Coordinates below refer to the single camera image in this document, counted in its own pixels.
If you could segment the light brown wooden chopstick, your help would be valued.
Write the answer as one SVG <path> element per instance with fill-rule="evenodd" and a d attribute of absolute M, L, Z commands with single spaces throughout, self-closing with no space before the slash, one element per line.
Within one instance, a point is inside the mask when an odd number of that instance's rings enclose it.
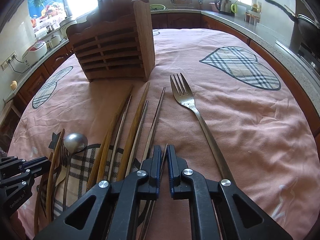
<path fill-rule="evenodd" d="M 107 127 L 106 134 L 103 138 L 103 142 L 99 148 L 97 157 L 94 161 L 92 170 L 90 172 L 86 186 L 86 191 L 90 190 L 98 181 L 103 180 L 104 178 L 105 166 L 108 158 L 108 151 L 113 131 L 132 89 L 133 85 L 129 85 L 129 87 L 125 89 L 124 95 L 120 97 L 120 103 L 118 103 L 116 110 L 112 112 L 112 119 Z"/>

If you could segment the white round cooker pot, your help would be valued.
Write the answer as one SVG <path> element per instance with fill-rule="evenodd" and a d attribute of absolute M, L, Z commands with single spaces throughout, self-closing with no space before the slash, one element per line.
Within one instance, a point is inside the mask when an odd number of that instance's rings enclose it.
<path fill-rule="evenodd" d="M 66 17 L 64 20 L 60 22 L 60 29 L 62 29 L 65 25 L 69 26 L 71 24 L 76 24 L 76 23 L 77 23 L 76 17 L 73 17 L 73 16 Z"/>

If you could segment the wooden slatted utensil holder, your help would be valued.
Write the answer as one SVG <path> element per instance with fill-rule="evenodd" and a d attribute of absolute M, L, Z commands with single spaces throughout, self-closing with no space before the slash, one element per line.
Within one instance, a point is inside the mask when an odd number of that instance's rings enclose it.
<path fill-rule="evenodd" d="M 86 21 L 70 25 L 66 33 L 89 81 L 147 81 L 155 67 L 149 0 L 99 0 Z"/>

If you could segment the long steel fork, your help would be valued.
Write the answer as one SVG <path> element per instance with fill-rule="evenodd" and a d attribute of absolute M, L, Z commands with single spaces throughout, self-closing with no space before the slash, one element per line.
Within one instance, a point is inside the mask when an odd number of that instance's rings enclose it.
<path fill-rule="evenodd" d="M 236 184 L 233 175 L 229 169 L 229 166 L 216 142 L 214 139 L 209 127 L 207 126 L 205 120 L 201 116 L 199 110 L 196 108 L 194 95 L 191 91 L 189 84 L 187 83 L 185 77 L 182 73 L 173 74 L 170 76 L 171 90 L 175 100 L 183 107 L 191 110 L 196 118 L 199 121 L 199 124 L 203 130 L 204 136 L 208 142 L 210 150 L 213 154 L 213 157 L 216 161 L 218 170 L 222 179 L 228 179 L 233 184 Z"/>

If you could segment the yellow fruit on counter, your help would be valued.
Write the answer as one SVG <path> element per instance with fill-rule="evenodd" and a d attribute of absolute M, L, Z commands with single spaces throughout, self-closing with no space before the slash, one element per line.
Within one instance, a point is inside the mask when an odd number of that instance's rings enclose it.
<path fill-rule="evenodd" d="M 13 80 L 10 84 L 11 90 L 15 90 L 17 88 L 17 81 Z"/>

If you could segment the small white ceramic pot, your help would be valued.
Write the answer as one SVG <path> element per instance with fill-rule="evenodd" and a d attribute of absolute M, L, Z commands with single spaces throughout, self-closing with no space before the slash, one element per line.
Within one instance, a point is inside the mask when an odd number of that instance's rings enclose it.
<path fill-rule="evenodd" d="M 60 35 L 54 35 L 51 37 L 51 39 L 49 40 L 49 46 L 50 48 L 55 48 L 57 47 L 59 44 L 61 43 L 61 37 Z"/>

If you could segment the green handled white jug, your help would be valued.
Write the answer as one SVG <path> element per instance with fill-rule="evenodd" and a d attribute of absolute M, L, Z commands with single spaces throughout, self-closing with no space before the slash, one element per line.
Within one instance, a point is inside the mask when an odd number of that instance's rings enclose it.
<path fill-rule="evenodd" d="M 237 5 L 235 3 L 231 4 L 231 12 L 234 14 L 236 18 L 244 19 L 246 13 L 246 7 L 242 5 Z"/>

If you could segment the dark brown chopstick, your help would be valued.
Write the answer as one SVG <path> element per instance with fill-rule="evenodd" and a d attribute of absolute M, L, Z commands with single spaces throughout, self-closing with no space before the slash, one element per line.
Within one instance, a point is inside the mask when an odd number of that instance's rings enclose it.
<path fill-rule="evenodd" d="M 163 87 L 162 93 L 161 93 L 161 97 L 159 99 L 158 102 L 158 106 L 156 109 L 156 113 L 149 131 L 149 135 L 146 141 L 146 145 L 144 148 L 144 152 L 143 152 L 143 156 L 142 156 L 142 162 L 146 159 L 148 159 L 149 155 L 150 155 L 150 151 L 151 151 L 151 146 L 155 137 L 155 133 L 156 133 L 156 127 L 158 124 L 158 120 L 159 120 L 159 115 L 160 115 L 160 111 L 161 111 L 161 107 L 162 107 L 162 103 L 163 103 L 163 99 L 164 99 L 164 94 L 165 94 L 165 86 Z M 153 206 L 154 206 L 154 201 L 147 201 L 144 207 L 143 212 L 141 213 L 141 217 L 143 217 L 143 221 L 142 221 L 142 228 L 139 234 L 138 239 L 139 240 L 143 240 L 146 238 L 146 233 L 149 227 L 149 223 L 150 223 L 150 219 L 152 216 L 152 212 L 153 212 Z"/>

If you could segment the wall power socket strip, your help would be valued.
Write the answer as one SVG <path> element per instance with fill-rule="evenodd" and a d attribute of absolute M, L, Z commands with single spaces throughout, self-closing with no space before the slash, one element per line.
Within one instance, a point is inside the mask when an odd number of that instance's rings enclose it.
<path fill-rule="evenodd" d="M 14 51 L 2 64 L 1 64 L 1 68 L 3 70 L 5 70 L 5 68 L 7 68 L 7 66 L 9 65 L 9 63 L 12 62 L 12 60 L 14 60 L 17 57 L 17 53 L 16 51 Z"/>

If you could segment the steel round spoon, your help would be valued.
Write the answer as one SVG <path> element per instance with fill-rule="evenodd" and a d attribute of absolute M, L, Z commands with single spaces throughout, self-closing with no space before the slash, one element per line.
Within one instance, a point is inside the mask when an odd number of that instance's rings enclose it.
<path fill-rule="evenodd" d="M 67 202 L 67 187 L 68 187 L 68 180 L 69 180 L 69 173 L 71 168 L 71 160 L 73 155 L 82 152 L 86 149 L 88 144 L 87 137 L 81 133 L 71 133 L 67 135 L 64 139 L 64 146 L 68 152 L 67 157 L 67 171 L 65 177 L 65 184 L 63 189 L 63 211 L 66 210 L 66 202 Z"/>

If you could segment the steel electric kettle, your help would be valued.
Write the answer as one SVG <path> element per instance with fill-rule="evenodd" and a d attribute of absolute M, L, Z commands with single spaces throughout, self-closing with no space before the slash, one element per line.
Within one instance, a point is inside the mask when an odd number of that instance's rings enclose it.
<path fill-rule="evenodd" d="M 231 11 L 231 1 L 230 0 L 214 0 L 215 7 L 219 13 L 225 15 L 232 15 Z"/>

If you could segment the white red rice cooker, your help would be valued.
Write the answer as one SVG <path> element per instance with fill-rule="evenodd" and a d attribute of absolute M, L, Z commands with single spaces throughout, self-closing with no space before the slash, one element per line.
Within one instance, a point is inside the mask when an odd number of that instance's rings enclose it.
<path fill-rule="evenodd" d="M 45 41 L 37 41 L 29 47 L 22 56 L 22 61 L 28 66 L 33 66 L 47 53 L 47 44 Z"/>

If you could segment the thin grey metal chopstick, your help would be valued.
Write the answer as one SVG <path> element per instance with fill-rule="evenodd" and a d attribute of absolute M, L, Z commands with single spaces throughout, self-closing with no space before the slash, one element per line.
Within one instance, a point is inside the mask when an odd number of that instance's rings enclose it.
<path fill-rule="evenodd" d="M 127 110 L 129 108 L 129 105 L 130 105 L 130 102 L 131 102 L 131 98 L 132 98 L 132 95 L 130 94 L 128 99 L 127 99 L 127 102 L 126 102 L 126 105 L 124 107 L 124 110 L 122 112 L 120 124 L 119 124 L 118 130 L 117 130 L 117 135 L 116 135 L 116 139 L 115 139 L 115 142 L 114 142 L 114 148 L 113 148 L 113 151 L 112 151 L 112 154 L 111 154 L 110 165 L 109 165 L 108 175 L 107 175 L 107 179 L 109 181 L 112 180 L 112 171 L 113 171 L 114 163 L 115 163 L 115 160 L 116 160 L 117 148 L 118 148 L 119 143 L 120 143 L 121 133 L 123 131 L 125 118 L 126 118 Z"/>

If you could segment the green colander basket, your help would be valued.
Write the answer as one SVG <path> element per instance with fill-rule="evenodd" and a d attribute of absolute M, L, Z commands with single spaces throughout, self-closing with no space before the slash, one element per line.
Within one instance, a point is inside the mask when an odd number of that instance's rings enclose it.
<path fill-rule="evenodd" d="M 151 4 L 150 5 L 150 10 L 151 11 L 158 11 L 158 10 L 165 10 L 166 7 L 162 4 Z"/>

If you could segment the brown tapered wooden chopstick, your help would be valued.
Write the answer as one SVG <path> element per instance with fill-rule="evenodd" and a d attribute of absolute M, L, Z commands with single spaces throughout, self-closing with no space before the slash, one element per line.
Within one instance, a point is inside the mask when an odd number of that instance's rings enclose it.
<path fill-rule="evenodd" d="M 130 128 L 130 131 L 126 140 L 126 144 L 124 147 L 123 156 L 121 158 L 120 166 L 118 169 L 116 181 L 121 181 L 125 178 L 125 173 L 126 173 L 127 165 L 129 163 L 130 153 L 131 153 L 135 135 L 138 129 L 139 119 L 143 111 L 144 103 L 146 101 L 146 96 L 149 90 L 149 86 L 150 86 L 150 83 L 147 82 L 144 92 L 140 98 L 140 102 L 138 104 L 134 119 L 132 121 L 131 128 Z"/>

